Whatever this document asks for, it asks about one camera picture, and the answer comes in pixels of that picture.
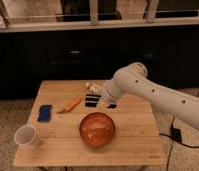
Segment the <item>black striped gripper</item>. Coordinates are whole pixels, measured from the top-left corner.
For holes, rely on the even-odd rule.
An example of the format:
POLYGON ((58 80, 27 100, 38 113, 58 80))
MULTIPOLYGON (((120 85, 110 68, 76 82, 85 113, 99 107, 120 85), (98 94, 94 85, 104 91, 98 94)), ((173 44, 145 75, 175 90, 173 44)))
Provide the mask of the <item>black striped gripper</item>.
MULTIPOLYGON (((101 96, 100 95, 95 95, 95 94, 86 94, 85 95, 85 106, 86 107, 96 107, 101 96)), ((106 108, 111 108, 114 109, 116 108, 116 104, 110 104, 106 108)))

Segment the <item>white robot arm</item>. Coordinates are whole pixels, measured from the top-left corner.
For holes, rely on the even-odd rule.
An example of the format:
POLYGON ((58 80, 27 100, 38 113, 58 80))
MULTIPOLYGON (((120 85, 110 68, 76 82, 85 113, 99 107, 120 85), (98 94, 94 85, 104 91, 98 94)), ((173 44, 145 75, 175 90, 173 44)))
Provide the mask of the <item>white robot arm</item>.
POLYGON ((90 93, 101 96, 99 106, 116 104, 125 93, 129 93, 174 114, 199 131, 199 97, 154 83, 147 78, 147 74, 146 66, 135 62, 118 69, 102 86, 87 82, 85 87, 90 93))

